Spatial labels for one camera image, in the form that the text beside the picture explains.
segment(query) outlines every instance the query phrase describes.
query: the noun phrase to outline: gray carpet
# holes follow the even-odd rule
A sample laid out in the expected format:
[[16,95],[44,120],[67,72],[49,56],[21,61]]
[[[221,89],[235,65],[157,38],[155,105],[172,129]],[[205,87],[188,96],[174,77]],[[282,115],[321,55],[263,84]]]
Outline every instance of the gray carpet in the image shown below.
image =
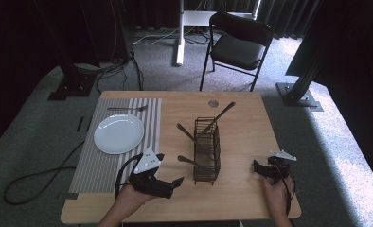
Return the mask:
[[[139,32],[137,36],[152,33]],[[199,36],[188,38],[204,41]],[[206,47],[186,43],[184,64],[177,67],[175,40],[149,42],[152,40],[133,46],[144,75],[144,89],[198,91]],[[373,226],[373,173],[327,88],[316,83],[310,87],[323,112],[286,107],[278,95],[277,82],[296,81],[296,77],[286,77],[285,71],[299,44],[300,40],[292,39],[273,41],[254,90],[263,97],[279,146],[298,158],[292,172],[297,180],[296,196],[302,216],[293,222],[296,226]],[[98,83],[100,90],[138,90],[135,65],[130,62],[124,72],[105,75]],[[73,170],[61,172],[34,201],[17,206],[3,201],[9,182],[59,166],[86,136],[87,124],[79,128],[79,122],[82,117],[84,122],[92,117],[99,93],[94,89],[89,97],[47,101],[61,79],[60,68],[46,75],[0,139],[0,226],[65,226],[60,214]],[[207,74],[204,90],[247,92],[251,81],[249,76],[218,68],[216,73]],[[75,151],[67,166],[76,165],[80,151],[81,148]],[[15,185],[9,197],[20,201],[34,195],[52,175]],[[270,220],[242,223],[245,227],[273,226]]]

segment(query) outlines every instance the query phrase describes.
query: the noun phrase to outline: wooden table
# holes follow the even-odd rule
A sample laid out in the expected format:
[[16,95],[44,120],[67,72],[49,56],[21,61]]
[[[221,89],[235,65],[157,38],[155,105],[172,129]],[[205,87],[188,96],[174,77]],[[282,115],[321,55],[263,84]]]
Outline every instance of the wooden table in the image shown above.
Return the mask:
[[[185,177],[171,199],[155,199],[124,222],[231,220],[270,218],[262,195],[261,181],[254,173],[254,159],[266,164],[270,150],[279,150],[272,125],[259,94],[245,92],[104,92],[100,98],[162,98],[160,153],[165,154],[158,179],[172,182]],[[217,108],[208,102],[219,102]],[[222,168],[212,183],[197,182],[192,165],[180,163],[178,155],[193,159],[193,142],[176,128],[182,124],[193,133],[199,116],[216,116],[231,101],[237,104],[218,121],[222,146]],[[80,193],[66,200],[64,223],[97,223],[115,200],[113,193]],[[290,218],[301,209],[292,201]]]

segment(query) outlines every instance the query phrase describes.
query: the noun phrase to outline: table leg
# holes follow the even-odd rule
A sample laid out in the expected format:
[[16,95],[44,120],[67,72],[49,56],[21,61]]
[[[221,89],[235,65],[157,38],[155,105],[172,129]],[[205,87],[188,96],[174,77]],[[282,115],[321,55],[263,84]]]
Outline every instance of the table leg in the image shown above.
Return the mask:
[[180,35],[178,40],[178,52],[177,52],[177,65],[183,65],[184,63],[184,0],[180,0]]

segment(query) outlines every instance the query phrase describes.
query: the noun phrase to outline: stand base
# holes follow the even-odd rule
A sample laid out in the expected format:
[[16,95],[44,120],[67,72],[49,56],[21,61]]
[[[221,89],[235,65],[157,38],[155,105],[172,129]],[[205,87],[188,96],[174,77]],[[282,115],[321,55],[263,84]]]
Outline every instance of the stand base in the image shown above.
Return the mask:
[[96,77],[95,74],[84,75],[79,87],[68,87],[64,77],[57,91],[52,92],[47,100],[65,101],[68,96],[89,96]]
[[284,105],[295,107],[309,107],[313,112],[323,112],[320,102],[315,101],[310,90],[308,90],[299,100],[292,100],[288,93],[293,88],[293,83],[276,83],[275,86],[283,98]]

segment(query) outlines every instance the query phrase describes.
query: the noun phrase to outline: fork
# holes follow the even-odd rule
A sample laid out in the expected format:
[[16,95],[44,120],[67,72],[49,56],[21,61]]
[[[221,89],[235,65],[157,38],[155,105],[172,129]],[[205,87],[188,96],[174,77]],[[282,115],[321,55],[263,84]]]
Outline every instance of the fork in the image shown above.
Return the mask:
[[136,111],[139,111],[139,112],[143,112],[146,109],[148,109],[148,105],[141,106],[141,107],[136,107],[136,108],[132,108],[132,107],[109,107],[109,108],[107,108],[107,111],[136,110]]

